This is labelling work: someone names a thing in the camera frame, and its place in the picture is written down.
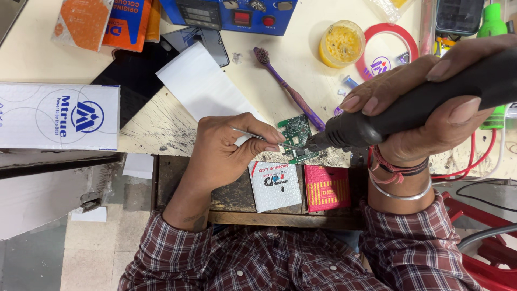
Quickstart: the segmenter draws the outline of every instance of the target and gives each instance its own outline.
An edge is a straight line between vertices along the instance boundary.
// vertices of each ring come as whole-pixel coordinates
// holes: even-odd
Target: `plaid shirt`
[[[119,290],[481,290],[461,264],[443,199],[411,215],[361,202],[360,248],[321,229],[232,225],[216,235],[168,225],[153,212]]]

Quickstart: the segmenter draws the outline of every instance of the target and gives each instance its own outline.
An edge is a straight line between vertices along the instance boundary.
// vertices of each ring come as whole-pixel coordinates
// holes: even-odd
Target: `green bottle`
[[[501,4],[493,3],[483,10],[483,24],[478,30],[477,37],[487,37],[508,33],[506,23],[501,19]],[[505,127],[505,105],[495,108],[494,113],[488,117],[479,129],[501,129]]]

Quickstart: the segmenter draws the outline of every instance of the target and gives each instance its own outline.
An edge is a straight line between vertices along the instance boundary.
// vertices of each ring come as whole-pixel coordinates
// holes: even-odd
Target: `person's left hand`
[[[250,138],[238,147],[235,141],[244,134],[231,126],[262,136],[267,141]],[[274,127],[257,120],[249,112],[237,116],[202,118],[184,177],[195,181],[197,187],[212,191],[236,181],[259,153],[279,152],[276,143],[284,141],[284,136]]]

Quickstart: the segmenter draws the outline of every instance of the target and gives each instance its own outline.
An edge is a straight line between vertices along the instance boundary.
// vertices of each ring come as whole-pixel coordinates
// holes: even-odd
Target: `green circuit board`
[[[311,128],[309,127],[309,120],[305,114],[278,123],[279,128],[284,126],[285,131],[282,132],[286,139],[284,143],[288,143],[295,147],[301,148],[305,146],[307,138],[312,135]],[[293,156],[293,159],[289,161],[289,164],[298,164],[301,161],[317,157],[320,154],[319,152],[313,153],[307,149],[304,151],[292,150],[290,148],[284,149],[286,154]]]

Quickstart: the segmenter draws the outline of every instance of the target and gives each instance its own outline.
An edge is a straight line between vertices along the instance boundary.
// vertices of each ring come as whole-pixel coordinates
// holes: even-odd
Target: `wooden table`
[[[187,168],[189,158],[155,156],[153,205],[162,211],[176,190]],[[352,206],[307,213],[302,165],[296,165],[302,203],[257,213],[248,170],[234,183],[212,192],[208,221],[222,224],[276,225],[320,227],[333,229],[364,229],[359,199],[367,191],[368,172],[365,168],[349,170]]]
[[[110,47],[102,47],[100,53],[67,46],[50,41],[62,0],[28,1],[9,35],[0,47],[0,81],[89,84],[112,61]],[[418,40],[420,26],[420,1],[415,1],[397,22]],[[323,119],[333,116],[333,109],[341,102],[338,89],[344,88],[341,79],[351,75],[360,81],[354,66],[331,69],[325,66],[317,53],[322,33],[328,25],[342,19],[357,23],[363,30],[381,21],[359,0],[300,1],[287,32],[283,37],[260,34],[222,31],[226,50],[243,54],[242,63],[222,68],[242,91],[250,103],[271,124],[301,114],[285,90],[280,87],[267,70],[260,66],[251,49],[266,48],[271,54],[271,63],[278,73],[296,89]],[[162,33],[182,28],[163,17]],[[390,48],[404,50],[394,36],[381,35]],[[151,153],[160,155],[190,156],[195,141],[197,123],[177,101],[163,88],[120,131],[119,151]],[[478,130],[476,157],[488,147],[490,133]],[[449,152],[432,156],[431,170],[434,173],[451,173],[461,170],[468,163],[470,141]],[[509,147],[517,144],[517,133],[507,132],[505,159],[494,178],[515,178],[517,167]],[[472,176],[481,176],[490,171],[498,156],[496,144],[489,158],[472,170]],[[278,153],[266,153],[257,160],[285,163],[288,157]],[[320,158],[306,161],[307,164],[348,167],[350,154],[341,150],[329,150]]]

